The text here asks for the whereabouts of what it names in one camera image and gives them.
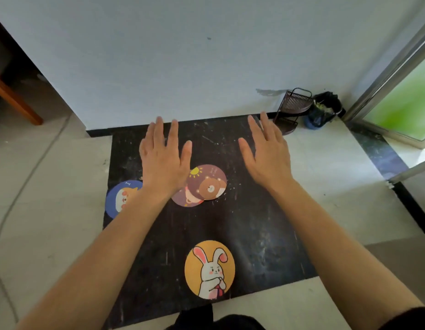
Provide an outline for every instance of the green glass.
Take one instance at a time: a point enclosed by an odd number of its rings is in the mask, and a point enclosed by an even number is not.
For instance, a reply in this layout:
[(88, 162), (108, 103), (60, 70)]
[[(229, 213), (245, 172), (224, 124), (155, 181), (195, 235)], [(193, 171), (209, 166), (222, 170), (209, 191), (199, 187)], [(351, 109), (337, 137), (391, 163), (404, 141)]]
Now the green glass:
[(425, 59), (364, 117), (387, 130), (425, 139)]

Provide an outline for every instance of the orange wooden leg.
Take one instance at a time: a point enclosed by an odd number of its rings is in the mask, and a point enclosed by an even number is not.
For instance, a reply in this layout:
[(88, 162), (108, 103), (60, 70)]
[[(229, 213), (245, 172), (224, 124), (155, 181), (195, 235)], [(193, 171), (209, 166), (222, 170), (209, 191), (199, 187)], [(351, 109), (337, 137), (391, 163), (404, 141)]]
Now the orange wooden leg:
[(34, 125), (41, 125), (43, 119), (27, 105), (23, 99), (14, 93), (11, 88), (9, 88), (1, 79), (0, 79), (0, 96), (2, 99), (6, 100), (11, 104), (14, 109), (21, 113), (25, 118), (27, 118)]

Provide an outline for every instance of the pink inner ear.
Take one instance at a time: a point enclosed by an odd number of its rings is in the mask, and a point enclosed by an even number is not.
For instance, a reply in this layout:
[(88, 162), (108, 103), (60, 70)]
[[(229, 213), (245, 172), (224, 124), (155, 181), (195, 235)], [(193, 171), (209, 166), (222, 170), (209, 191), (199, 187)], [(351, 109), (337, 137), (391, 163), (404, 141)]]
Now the pink inner ear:
[(222, 253), (222, 254), (220, 255), (219, 259), (220, 259), (220, 261), (221, 261), (222, 263), (226, 263), (226, 262), (228, 261), (228, 256), (226, 256), (226, 254), (225, 254), (225, 253)]
[(206, 263), (205, 254), (200, 247), (194, 247), (193, 253), (194, 253), (194, 255), (196, 255), (202, 261), (203, 264)]

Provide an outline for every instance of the white cartoon rabbit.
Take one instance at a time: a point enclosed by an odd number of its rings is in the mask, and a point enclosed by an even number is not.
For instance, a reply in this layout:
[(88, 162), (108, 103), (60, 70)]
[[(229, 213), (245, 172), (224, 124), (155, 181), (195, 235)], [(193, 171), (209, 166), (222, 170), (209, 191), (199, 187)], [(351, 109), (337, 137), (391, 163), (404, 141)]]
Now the white cartoon rabbit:
[(222, 263), (228, 261), (225, 250), (222, 248), (215, 249), (212, 262), (208, 262), (205, 252), (198, 246), (194, 247), (193, 253), (203, 264), (199, 297), (203, 299), (216, 299), (222, 296), (225, 293), (226, 284), (219, 260)]

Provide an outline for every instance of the finger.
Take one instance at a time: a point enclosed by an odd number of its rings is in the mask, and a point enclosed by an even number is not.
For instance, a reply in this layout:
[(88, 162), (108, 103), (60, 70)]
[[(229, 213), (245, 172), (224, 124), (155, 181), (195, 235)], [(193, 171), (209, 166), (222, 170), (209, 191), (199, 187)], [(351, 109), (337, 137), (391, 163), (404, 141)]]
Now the finger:
[(188, 140), (182, 148), (182, 153), (180, 154), (180, 166), (183, 171), (186, 171), (186, 175), (188, 176), (189, 167), (191, 164), (191, 153), (193, 152), (193, 143), (191, 140)]
[(240, 146), (240, 151), (241, 151), (241, 155), (243, 156), (244, 165), (248, 169), (248, 172), (252, 175), (255, 170), (254, 154), (252, 154), (252, 150), (245, 139), (239, 138), (238, 145)]
[(141, 156), (141, 159), (147, 155), (147, 151), (145, 150), (145, 139), (142, 139), (139, 144), (139, 155)]
[(156, 118), (156, 126), (154, 128), (154, 148), (163, 147), (165, 145), (164, 138), (164, 121), (162, 117)]
[(281, 130), (271, 121), (271, 127), (274, 129), (275, 138), (279, 143), (284, 141), (283, 134), (281, 133)]
[(148, 125), (147, 134), (145, 135), (145, 143), (144, 143), (144, 149), (149, 152), (153, 150), (154, 148), (154, 128), (156, 124), (151, 122), (150, 125)]
[(257, 122), (255, 122), (254, 117), (249, 115), (248, 122), (252, 132), (252, 138), (255, 142), (255, 147), (257, 147), (259, 144), (266, 141), (266, 139), (264, 138), (263, 131), (261, 131), (261, 128), (257, 125)]
[(275, 132), (272, 128), (269, 118), (267, 117), (267, 113), (261, 112), (260, 119), (261, 119), (261, 124), (263, 125), (263, 133), (266, 140), (267, 141), (275, 140)]
[(168, 133), (167, 147), (176, 149), (177, 152), (179, 151), (178, 133), (179, 133), (179, 124), (176, 119), (173, 119), (173, 121), (171, 122), (170, 132)]

